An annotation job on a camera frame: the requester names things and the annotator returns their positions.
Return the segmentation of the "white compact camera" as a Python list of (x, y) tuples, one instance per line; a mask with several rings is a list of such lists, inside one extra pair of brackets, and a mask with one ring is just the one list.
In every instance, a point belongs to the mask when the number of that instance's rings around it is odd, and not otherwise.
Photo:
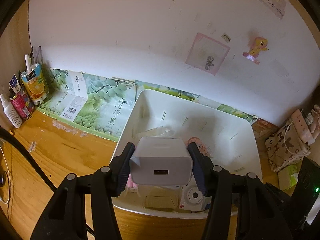
[(198, 189), (195, 179), (192, 177), (188, 184), (182, 186), (179, 209), (191, 212), (204, 210), (205, 197)]

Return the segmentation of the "pink hair roller clip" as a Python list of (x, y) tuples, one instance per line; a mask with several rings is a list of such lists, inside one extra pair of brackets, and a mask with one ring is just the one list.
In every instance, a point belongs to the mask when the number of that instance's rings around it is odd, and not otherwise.
[(134, 193), (138, 197), (140, 197), (138, 185), (133, 182), (131, 174), (129, 174), (129, 177), (127, 179), (127, 183), (125, 186), (124, 196), (127, 196), (128, 194), (131, 194), (131, 193)]

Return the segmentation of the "pink can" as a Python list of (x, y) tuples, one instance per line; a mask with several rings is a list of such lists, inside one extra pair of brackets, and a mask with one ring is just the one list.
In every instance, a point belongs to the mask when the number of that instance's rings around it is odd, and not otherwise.
[(23, 86), (20, 88), (20, 91), (17, 94), (15, 94), (14, 91), (11, 89), (9, 99), (14, 109), (17, 111), (17, 113), (23, 120), (26, 120), (31, 117), (35, 109), (35, 106), (33, 101), (29, 98), (29, 95)]

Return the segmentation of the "beige letter print bag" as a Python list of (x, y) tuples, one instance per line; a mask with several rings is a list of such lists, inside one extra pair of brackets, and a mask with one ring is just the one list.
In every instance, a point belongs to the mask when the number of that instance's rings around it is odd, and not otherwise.
[(291, 118), (265, 141), (268, 163), (273, 172), (300, 162), (311, 153), (310, 147), (301, 141)]

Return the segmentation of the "green tissue pack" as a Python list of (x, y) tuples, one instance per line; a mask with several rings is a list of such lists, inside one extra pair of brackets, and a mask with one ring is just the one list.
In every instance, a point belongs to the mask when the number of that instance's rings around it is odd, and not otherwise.
[(300, 167), (301, 163), (288, 165), (278, 172), (279, 188), (282, 191), (286, 191), (297, 184)]

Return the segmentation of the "clear sticker plastic box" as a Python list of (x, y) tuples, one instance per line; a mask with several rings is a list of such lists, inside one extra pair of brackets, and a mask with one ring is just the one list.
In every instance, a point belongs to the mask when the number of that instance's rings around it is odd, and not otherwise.
[(142, 137), (171, 137), (174, 134), (175, 131), (169, 126), (158, 126), (147, 131), (137, 133), (136, 138), (141, 139)]

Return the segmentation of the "pink correction tape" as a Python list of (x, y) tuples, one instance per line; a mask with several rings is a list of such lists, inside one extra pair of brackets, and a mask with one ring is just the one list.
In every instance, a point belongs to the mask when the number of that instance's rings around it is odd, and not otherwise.
[(211, 155), (211, 150), (210, 150), (210, 148), (209, 148), (204, 142), (202, 142), (202, 140), (201, 140), (200, 138), (198, 138), (198, 137), (191, 137), (191, 138), (188, 140), (187, 144), (189, 145), (189, 144), (192, 143), (192, 142), (194, 142), (194, 143), (196, 144), (197, 148), (199, 149), (199, 151), (200, 151), (203, 155), (205, 155), (205, 156), (207, 156), (207, 157), (210, 157), (210, 155)]

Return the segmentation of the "pink framed wall drawing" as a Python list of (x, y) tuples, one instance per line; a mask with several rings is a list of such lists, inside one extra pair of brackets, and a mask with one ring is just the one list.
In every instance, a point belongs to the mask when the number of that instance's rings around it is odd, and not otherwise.
[(230, 48), (221, 42), (197, 33), (185, 63), (216, 75), (229, 50)]

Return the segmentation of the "pink round box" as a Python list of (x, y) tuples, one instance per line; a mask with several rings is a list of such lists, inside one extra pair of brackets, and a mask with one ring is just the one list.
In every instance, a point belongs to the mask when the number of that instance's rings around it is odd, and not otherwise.
[(296, 132), (298, 134), (298, 137), (300, 140), (308, 145), (311, 145), (315, 142), (315, 139), (313, 138), (310, 129), (303, 117), (302, 111), (300, 109), (297, 109), (292, 115), (291, 115), (294, 127), (296, 129)]

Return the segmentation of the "brown haired doll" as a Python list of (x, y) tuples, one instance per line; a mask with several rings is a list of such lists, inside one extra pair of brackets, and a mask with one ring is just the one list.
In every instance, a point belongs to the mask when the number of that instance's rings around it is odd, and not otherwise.
[(319, 105), (314, 105), (313, 109), (306, 116), (307, 124), (313, 139), (317, 139), (320, 134), (320, 109)]

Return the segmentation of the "green leaf print board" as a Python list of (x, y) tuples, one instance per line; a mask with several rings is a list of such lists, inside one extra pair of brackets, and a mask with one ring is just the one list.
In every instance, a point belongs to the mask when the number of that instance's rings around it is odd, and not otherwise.
[(117, 142), (139, 93), (155, 90), (243, 118), (254, 124), (258, 117), (203, 96), (143, 81), (44, 67), (49, 95), (37, 110), (80, 130)]

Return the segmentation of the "pony wall sticker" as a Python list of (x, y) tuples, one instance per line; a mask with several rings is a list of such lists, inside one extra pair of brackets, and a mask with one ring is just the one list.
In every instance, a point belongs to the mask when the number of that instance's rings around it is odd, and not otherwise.
[(252, 61), (255, 64), (260, 64), (260, 61), (257, 59), (261, 51), (267, 51), (268, 39), (258, 36), (254, 39), (253, 43), (250, 46), (249, 52), (243, 52), (243, 57)]

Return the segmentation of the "beige envelope-shaped case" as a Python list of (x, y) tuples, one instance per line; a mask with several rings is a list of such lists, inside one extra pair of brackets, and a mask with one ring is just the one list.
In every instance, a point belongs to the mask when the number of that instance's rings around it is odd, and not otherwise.
[(175, 209), (178, 206), (176, 196), (148, 195), (145, 198), (144, 206), (153, 209)]

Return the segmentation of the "white spray bottle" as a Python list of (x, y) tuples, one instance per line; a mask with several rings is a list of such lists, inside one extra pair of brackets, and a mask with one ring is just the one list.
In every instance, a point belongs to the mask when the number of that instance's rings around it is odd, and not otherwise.
[(8, 101), (3, 94), (1, 94), (1, 104), (7, 118), (15, 128), (19, 128), (22, 124), (22, 119), (17, 113), (16, 109), (13, 107), (12, 103)]

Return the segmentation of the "orange juice carton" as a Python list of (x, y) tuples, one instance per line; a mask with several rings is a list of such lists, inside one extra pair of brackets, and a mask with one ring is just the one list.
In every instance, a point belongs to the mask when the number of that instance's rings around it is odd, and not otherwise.
[(21, 74), (21, 79), (30, 99), (35, 105), (39, 105), (49, 95), (49, 87), (44, 78), (41, 64), (36, 63), (31, 68), (31, 72), (24, 71)]

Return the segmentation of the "white square charger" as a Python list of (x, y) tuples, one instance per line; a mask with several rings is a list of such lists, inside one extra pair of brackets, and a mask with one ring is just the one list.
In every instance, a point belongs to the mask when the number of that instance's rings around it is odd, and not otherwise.
[(178, 186), (191, 180), (193, 160), (182, 139), (142, 137), (130, 159), (137, 185)]

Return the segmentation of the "white plastic storage bin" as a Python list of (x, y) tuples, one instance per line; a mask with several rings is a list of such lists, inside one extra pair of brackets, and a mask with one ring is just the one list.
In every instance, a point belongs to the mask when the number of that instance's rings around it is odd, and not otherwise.
[[(195, 142), (213, 164), (232, 174), (253, 172), (262, 177), (253, 129), (242, 118), (146, 89), (133, 106), (113, 156), (120, 155), (128, 142), (136, 145), (151, 132), (180, 138), (185, 144)], [(186, 187), (139, 185), (126, 189), (112, 202), (119, 209), (142, 215), (205, 219), (209, 198), (203, 198), (195, 186), (194, 180)]]

